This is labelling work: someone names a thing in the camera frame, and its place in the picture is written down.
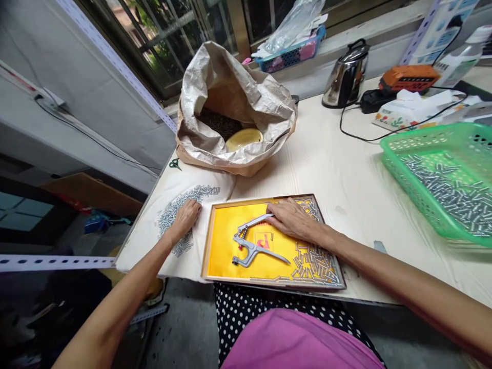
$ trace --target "green basket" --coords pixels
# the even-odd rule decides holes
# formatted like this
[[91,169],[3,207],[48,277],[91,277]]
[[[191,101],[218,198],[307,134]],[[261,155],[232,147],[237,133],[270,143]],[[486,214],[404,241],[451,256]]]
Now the green basket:
[[450,179],[466,185],[483,181],[483,185],[490,188],[490,193],[492,127],[476,123],[456,123],[389,136],[384,138],[380,145],[384,150],[383,164],[439,235],[456,244],[471,243],[492,248],[492,236],[472,235],[448,213],[402,161],[402,158],[410,154],[417,154],[428,168],[433,168],[439,162],[460,165],[460,169],[449,175]]

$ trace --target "paper bag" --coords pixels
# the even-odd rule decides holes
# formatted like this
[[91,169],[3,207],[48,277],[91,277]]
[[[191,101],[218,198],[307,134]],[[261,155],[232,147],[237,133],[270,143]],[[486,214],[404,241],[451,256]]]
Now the paper bag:
[[[199,120],[203,108],[256,127],[262,142],[229,151],[224,139]],[[176,150],[179,159],[233,174],[252,176],[294,132],[297,107],[289,90],[267,73],[253,71],[226,49],[205,42],[183,77]]]
[[[449,90],[431,97],[422,97],[418,92],[401,90],[396,95],[395,100],[387,102],[379,109],[373,123],[390,130],[408,127],[401,132],[455,123],[459,119],[453,120],[453,114],[464,107],[480,102],[479,97],[469,96],[463,102],[445,110],[434,118],[431,117],[461,99],[462,94],[460,92],[451,93]],[[429,121],[417,125],[426,119]]]

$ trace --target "tissue box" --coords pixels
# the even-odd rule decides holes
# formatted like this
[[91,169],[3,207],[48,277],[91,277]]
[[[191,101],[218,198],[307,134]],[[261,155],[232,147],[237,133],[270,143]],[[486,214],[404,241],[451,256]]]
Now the tissue box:
[[452,124],[459,120],[455,113],[482,100],[477,96],[469,96],[463,102],[447,109],[431,120],[417,125],[419,122],[439,113],[449,104],[459,101],[462,97],[458,95],[460,95],[460,92],[447,90],[434,96],[425,97],[418,92],[401,90],[395,100],[387,102],[379,109],[372,123],[391,131],[408,127],[408,129],[401,132]]

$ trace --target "black and white polka dot fabric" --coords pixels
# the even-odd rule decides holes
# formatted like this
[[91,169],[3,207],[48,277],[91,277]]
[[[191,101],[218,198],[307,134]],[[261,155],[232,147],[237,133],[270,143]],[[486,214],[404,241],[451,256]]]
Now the black and white polka dot fabric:
[[214,283],[219,330],[219,366],[246,325],[270,309],[285,308],[309,314],[359,339],[384,364],[369,337],[338,301],[275,292],[237,284]]

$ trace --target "electric kettle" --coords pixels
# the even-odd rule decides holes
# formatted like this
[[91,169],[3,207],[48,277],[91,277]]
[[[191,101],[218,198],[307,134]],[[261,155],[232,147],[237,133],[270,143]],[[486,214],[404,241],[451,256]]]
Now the electric kettle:
[[352,105],[362,92],[370,46],[360,38],[347,47],[347,53],[337,60],[328,78],[321,99],[326,108],[340,109]]

